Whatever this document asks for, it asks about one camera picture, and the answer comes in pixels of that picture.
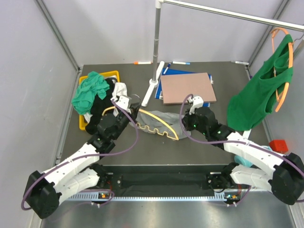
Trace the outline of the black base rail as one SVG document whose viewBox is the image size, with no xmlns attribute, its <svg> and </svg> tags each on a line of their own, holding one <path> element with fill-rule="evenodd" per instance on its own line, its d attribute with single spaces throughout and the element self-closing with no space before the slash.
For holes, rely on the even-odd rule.
<svg viewBox="0 0 304 228">
<path fill-rule="evenodd" d="M 104 165 L 94 190 L 112 190 L 117 197 L 196 197 L 239 191 L 219 174 L 224 165 Z"/>
</svg>

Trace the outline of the orange capped marker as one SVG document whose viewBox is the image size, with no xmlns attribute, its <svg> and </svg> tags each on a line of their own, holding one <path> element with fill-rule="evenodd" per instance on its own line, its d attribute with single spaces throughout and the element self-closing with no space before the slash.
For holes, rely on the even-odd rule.
<svg viewBox="0 0 304 228">
<path fill-rule="evenodd" d="M 152 64 L 152 62 L 151 61 L 136 61 L 133 64 L 135 64 L 135 65 L 150 65 L 150 64 Z"/>
</svg>

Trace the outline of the blue capped marker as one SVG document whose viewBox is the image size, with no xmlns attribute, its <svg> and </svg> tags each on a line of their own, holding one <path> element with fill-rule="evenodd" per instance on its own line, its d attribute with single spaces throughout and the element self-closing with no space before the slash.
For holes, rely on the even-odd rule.
<svg viewBox="0 0 304 228">
<path fill-rule="evenodd" d="M 190 65 L 190 62 L 172 61 L 172 63 L 177 65 Z"/>
</svg>

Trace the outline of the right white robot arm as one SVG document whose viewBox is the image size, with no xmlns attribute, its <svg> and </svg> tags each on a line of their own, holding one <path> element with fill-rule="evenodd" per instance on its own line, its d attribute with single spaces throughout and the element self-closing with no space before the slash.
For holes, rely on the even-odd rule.
<svg viewBox="0 0 304 228">
<path fill-rule="evenodd" d="M 187 109 L 185 116 L 180 117 L 180 125 L 185 132 L 196 130 L 204 135 L 205 144 L 243 157 L 255 165 L 255 168 L 229 165 L 221 179 L 225 187 L 245 184 L 269 191 L 287 205 L 303 202 L 300 197 L 304 192 L 304 163 L 297 154 L 284 155 L 263 148 L 219 123 L 208 107 Z"/>
</svg>

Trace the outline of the metal clothes rack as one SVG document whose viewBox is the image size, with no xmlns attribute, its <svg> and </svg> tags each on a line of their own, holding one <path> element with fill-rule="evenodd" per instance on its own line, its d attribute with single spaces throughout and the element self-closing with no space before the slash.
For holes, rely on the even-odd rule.
<svg viewBox="0 0 304 228">
<path fill-rule="evenodd" d="M 170 5 L 176 5 L 188 9 L 194 9 L 194 10 L 200 10 L 203 12 L 209 12 L 214 13 L 222 16 L 227 16 L 231 18 L 237 18 L 242 19 L 246 21 L 251 21 L 255 23 L 265 24 L 269 26 L 275 26 L 285 29 L 291 29 L 294 31 L 304 31 L 303 25 L 289 23 L 289 22 L 283 22 L 279 21 L 277 19 L 267 19 L 263 17 L 253 16 L 253 15 L 247 15 L 243 13 L 233 12 L 229 10 L 224 9 L 217 9 L 213 7 L 207 7 L 203 5 L 198 5 L 194 3 L 188 3 L 180 0 L 157 0 L 155 2 L 155 30 L 154 30 L 154 45 L 153 45 L 153 59 L 152 59 L 152 78 L 149 81 L 149 87 L 148 90 L 143 98 L 142 106 L 146 107 L 148 105 L 148 102 L 152 96 L 152 93 L 154 89 L 158 86 L 159 77 L 161 75 L 162 68 L 164 66 L 164 62 L 158 63 L 158 50 L 159 50 L 159 34 L 160 34 L 160 23 L 161 23 L 161 8 L 164 3 L 170 4 Z"/>
</svg>

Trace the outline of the blue pen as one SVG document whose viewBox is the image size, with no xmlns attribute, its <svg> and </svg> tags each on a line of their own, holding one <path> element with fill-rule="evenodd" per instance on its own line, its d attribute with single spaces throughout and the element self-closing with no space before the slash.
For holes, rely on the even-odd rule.
<svg viewBox="0 0 304 228">
<path fill-rule="evenodd" d="M 164 69 L 164 71 L 163 71 L 163 75 L 165 75 L 166 73 L 167 73 L 167 71 L 168 71 L 168 69 L 170 68 L 170 66 L 171 66 L 171 63 L 169 63 L 167 66 L 166 66 L 166 68 Z"/>
</svg>

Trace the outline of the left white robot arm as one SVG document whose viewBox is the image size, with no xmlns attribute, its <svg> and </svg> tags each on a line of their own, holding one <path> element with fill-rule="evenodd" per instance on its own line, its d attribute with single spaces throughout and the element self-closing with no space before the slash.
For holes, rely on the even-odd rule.
<svg viewBox="0 0 304 228">
<path fill-rule="evenodd" d="M 105 114 L 97 132 L 74 154 L 60 164 L 44 172 L 30 174 L 23 199 L 22 210 L 33 210 L 39 218 L 45 219 L 69 197 L 96 186 L 107 185 L 108 177 L 97 161 L 112 156 L 115 140 L 129 123 L 135 124 L 140 105 L 131 105 L 119 114 Z"/>
</svg>

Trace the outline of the yellow plastic bin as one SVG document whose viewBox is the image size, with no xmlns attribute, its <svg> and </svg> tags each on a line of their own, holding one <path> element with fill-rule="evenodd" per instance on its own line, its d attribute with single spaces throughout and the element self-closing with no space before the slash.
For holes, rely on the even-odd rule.
<svg viewBox="0 0 304 228">
<path fill-rule="evenodd" d="M 102 72 L 99 74 L 102 75 L 104 78 L 115 76 L 117 79 L 117 82 L 120 82 L 120 76 L 119 76 L 119 72 L 117 70 Z M 81 76 L 79 78 L 78 85 L 81 85 L 82 81 L 84 81 L 86 78 L 88 78 L 88 75 Z M 86 129 L 87 124 L 88 123 L 86 122 L 85 117 L 83 115 L 79 115 L 79 129 L 84 131 Z"/>
</svg>

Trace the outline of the red box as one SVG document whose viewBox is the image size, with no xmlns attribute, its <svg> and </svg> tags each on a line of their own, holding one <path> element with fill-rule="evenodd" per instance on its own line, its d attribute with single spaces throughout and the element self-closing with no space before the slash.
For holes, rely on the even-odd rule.
<svg viewBox="0 0 304 228">
<path fill-rule="evenodd" d="M 282 153 L 285 154 L 289 151 L 287 144 L 285 142 L 285 140 L 283 139 L 276 139 L 276 140 L 272 140 L 269 143 L 270 148 L 278 153 Z"/>
</svg>

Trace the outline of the white garment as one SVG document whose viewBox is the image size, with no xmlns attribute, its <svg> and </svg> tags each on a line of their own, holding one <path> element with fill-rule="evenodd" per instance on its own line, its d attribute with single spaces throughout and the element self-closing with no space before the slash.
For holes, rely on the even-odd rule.
<svg viewBox="0 0 304 228">
<path fill-rule="evenodd" d="M 127 86 L 125 83 L 116 82 L 114 84 L 114 90 L 112 92 L 112 100 L 117 100 L 119 96 L 127 96 Z"/>
</svg>

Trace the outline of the black capped marker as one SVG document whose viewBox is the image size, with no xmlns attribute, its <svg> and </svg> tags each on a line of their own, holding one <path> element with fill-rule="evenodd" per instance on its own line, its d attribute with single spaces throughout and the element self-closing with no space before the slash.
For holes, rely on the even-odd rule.
<svg viewBox="0 0 304 228">
<path fill-rule="evenodd" d="M 249 65 L 248 62 L 243 62 L 243 61 L 231 61 L 231 63 L 240 64 L 240 65 L 244 65 L 244 66 L 248 66 Z"/>
</svg>

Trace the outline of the green tank top hanging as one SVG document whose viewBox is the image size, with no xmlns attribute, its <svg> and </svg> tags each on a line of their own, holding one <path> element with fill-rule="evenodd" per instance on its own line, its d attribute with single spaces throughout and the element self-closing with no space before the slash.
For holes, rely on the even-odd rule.
<svg viewBox="0 0 304 228">
<path fill-rule="evenodd" d="M 247 131 L 272 113 L 276 95 L 283 92 L 285 83 L 290 83 L 293 76 L 293 68 L 288 67 L 291 42 L 291 35 L 286 35 L 242 91 L 231 98 L 227 110 L 229 127 Z"/>
</svg>

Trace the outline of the black garment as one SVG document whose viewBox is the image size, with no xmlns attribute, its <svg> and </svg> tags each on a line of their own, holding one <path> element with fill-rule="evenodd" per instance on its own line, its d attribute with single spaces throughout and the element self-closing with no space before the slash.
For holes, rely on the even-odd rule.
<svg viewBox="0 0 304 228">
<path fill-rule="evenodd" d="M 101 99 L 98 95 L 95 95 L 95 99 L 93 102 L 93 106 L 91 107 L 90 114 L 92 115 L 90 118 L 90 122 L 85 127 L 85 130 L 93 135 L 97 131 L 97 126 L 100 123 L 100 119 L 102 117 L 103 111 L 112 106 L 111 98 L 112 92 L 114 91 L 115 83 L 117 79 L 115 77 L 108 77 L 105 81 L 109 85 L 109 89 L 106 91 L 106 96 L 104 99 Z"/>
</svg>

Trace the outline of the teal green garment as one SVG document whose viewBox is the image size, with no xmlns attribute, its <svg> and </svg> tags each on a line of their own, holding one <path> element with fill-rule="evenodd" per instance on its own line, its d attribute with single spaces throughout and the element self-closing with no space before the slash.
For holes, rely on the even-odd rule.
<svg viewBox="0 0 304 228">
<path fill-rule="evenodd" d="M 98 97 L 103 100 L 109 89 L 110 85 L 104 76 L 92 71 L 78 86 L 72 99 L 72 106 L 79 115 L 84 115 L 90 112 L 95 96 L 98 95 Z"/>
</svg>

